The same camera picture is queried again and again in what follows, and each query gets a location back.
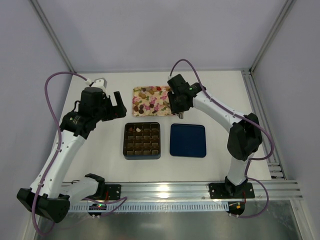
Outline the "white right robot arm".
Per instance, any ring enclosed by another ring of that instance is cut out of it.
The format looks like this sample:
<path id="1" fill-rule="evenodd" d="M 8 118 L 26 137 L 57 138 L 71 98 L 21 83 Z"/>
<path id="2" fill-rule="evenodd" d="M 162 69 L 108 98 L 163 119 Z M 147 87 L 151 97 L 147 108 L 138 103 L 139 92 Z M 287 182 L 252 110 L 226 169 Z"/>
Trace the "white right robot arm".
<path id="1" fill-rule="evenodd" d="M 233 190 L 247 180 L 249 158 L 258 148 L 258 119 L 251 122 L 227 104 L 219 102 L 219 91 L 211 91 L 213 82 L 205 83 L 206 91 L 191 99 L 191 107 L 184 119 L 176 116 L 133 116 L 125 123 L 158 122 L 161 130 L 161 157 L 158 160 L 126 160 L 120 152 L 124 124 L 115 126 L 112 134 L 114 147 L 110 158 L 108 179 L 119 182 L 182 182 L 225 180 L 227 188 Z M 185 130 L 181 136 L 172 139 L 171 129 L 187 124 L 201 125 L 205 131 L 204 157 L 191 157 L 185 153 L 198 150 L 199 130 Z M 173 146 L 184 154 L 174 155 Z"/>

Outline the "floral serving tray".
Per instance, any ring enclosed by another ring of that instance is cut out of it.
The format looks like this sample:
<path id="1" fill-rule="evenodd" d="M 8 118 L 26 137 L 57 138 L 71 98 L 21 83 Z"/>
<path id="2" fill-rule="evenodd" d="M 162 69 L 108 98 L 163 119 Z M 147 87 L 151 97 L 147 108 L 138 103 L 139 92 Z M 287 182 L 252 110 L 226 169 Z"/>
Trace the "floral serving tray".
<path id="1" fill-rule="evenodd" d="M 132 115 L 134 117 L 172 116 L 168 92 L 164 86 L 137 86 L 133 88 Z"/>

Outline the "blue box lid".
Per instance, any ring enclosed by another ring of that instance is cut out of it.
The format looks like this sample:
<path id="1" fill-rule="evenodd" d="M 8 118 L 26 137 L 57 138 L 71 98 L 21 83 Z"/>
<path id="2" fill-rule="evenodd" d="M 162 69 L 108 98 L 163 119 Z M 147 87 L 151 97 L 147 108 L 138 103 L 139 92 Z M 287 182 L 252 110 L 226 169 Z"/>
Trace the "blue box lid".
<path id="1" fill-rule="evenodd" d="M 207 155 L 205 127 L 198 124 L 172 124 L 169 153 L 173 157 L 204 158 Z"/>

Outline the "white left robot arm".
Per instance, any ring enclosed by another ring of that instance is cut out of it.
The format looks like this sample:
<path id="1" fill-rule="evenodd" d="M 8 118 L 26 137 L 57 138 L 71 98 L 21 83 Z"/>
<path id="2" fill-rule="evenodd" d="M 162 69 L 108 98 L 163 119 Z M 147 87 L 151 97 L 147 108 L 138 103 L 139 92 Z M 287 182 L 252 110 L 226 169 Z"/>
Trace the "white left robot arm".
<path id="1" fill-rule="evenodd" d="M 124 118 L 127 109 L 119 91 L 116 105 L 99 87 L 86 87 L 81 92 L 78 110 L 68 112 L 58 125 L 58 140 L 38 177 L 28 188 L 20 188 L 17 199 L 31 213 L 54 223 L 61 222 L 69 208 L 79 201 L 105 196 L 105 179 L 93 173 L 63 189 L 62 183 L 77 152 L 98 122 Z"/>

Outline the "blue chocolate box with tray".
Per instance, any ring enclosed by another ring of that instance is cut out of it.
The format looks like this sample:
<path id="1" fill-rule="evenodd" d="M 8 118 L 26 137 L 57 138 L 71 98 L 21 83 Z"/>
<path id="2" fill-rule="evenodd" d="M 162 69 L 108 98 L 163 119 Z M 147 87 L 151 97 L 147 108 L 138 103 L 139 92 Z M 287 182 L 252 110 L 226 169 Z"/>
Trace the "blue chocolate box with tray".
<path id="1" fill-rule="evenodd" d="M 158 122 L 126 123 L 122 154 L 126 160 L 158 160 L 161 157 L 160 124 Z"/>

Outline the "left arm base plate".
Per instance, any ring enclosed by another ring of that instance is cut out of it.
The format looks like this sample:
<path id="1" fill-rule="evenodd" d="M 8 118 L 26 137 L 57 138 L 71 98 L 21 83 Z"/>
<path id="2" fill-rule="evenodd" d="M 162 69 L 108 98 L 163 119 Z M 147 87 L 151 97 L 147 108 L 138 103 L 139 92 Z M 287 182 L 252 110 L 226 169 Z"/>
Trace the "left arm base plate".
<path id="1" fill-rule="evenodd" d="M 106 202 L 119 200 L 121 198 L 121 189 L 122 186 L 120 184 L 105 184 L 104 200 Z"/>

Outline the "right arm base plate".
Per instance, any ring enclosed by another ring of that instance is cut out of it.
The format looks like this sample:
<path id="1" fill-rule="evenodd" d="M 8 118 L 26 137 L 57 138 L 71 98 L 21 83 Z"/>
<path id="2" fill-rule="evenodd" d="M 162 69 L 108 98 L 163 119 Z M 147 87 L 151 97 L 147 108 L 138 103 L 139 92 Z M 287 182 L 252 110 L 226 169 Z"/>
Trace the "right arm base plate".
<path id="1" fill-rule="evenodd" d="M 225 182 L 210 183 L 208 192 L 211 199 L 254 199 L 255 192 L 250 182 L 234 186 Z"/>

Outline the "aluminium frame rail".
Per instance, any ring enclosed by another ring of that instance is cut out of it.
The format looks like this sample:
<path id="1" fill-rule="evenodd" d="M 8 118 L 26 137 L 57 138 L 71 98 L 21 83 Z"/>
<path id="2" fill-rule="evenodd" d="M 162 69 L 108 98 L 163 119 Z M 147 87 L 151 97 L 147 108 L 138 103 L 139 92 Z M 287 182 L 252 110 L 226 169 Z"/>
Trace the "aluminium frame rail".
<path id="1" fill-rule="evenodd" d="M 302 200 L 300 186 L 295 180 L 251 181 L 255 199 L 262 201 L 268 194 L 271 201 Z M 122 197 L 129 200 L 210 200 L 209 181 L 183 182 L 120 182 Z"/>

